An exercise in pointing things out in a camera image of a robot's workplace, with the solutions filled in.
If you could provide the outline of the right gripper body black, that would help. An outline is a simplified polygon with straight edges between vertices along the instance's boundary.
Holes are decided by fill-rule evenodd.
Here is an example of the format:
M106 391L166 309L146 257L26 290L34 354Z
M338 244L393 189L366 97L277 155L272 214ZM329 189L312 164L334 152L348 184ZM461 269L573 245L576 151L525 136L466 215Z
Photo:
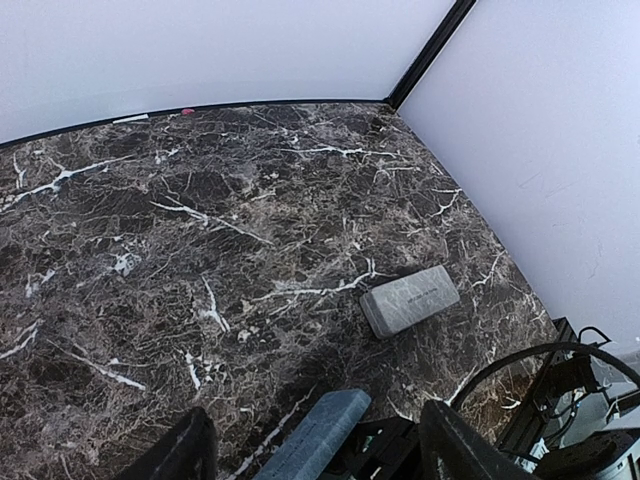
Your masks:
M416 423L392 417L358 423L324 469L325 479L419 479Z

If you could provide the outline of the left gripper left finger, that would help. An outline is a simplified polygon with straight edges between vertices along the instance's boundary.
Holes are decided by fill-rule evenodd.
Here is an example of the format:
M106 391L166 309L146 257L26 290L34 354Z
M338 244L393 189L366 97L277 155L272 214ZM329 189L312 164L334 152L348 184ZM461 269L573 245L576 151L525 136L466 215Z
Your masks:
M213 421L194 407L115 479L215 479L217 455Z

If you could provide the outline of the beige glasses case teal lining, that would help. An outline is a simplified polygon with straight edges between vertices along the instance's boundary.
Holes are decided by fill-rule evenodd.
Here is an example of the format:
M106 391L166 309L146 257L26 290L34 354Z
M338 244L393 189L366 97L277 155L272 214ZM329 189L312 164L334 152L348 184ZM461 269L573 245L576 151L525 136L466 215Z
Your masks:
M460 301L442 265L379 285L359 300L374 335L392 337Z

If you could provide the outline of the blue-grey glasses case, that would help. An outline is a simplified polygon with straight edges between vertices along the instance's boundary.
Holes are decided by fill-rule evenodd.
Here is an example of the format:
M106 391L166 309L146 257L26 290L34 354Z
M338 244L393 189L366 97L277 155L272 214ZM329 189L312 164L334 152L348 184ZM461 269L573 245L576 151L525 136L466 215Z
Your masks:
M324 394L254 479L318 479L370 403L361 389Z

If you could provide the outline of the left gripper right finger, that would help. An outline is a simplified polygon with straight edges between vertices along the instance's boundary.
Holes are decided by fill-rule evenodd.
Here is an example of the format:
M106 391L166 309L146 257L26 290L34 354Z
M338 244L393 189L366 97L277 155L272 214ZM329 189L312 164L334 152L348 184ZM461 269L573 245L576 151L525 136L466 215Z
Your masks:
M425 402L418 434L424 479L536 479L442 401Z

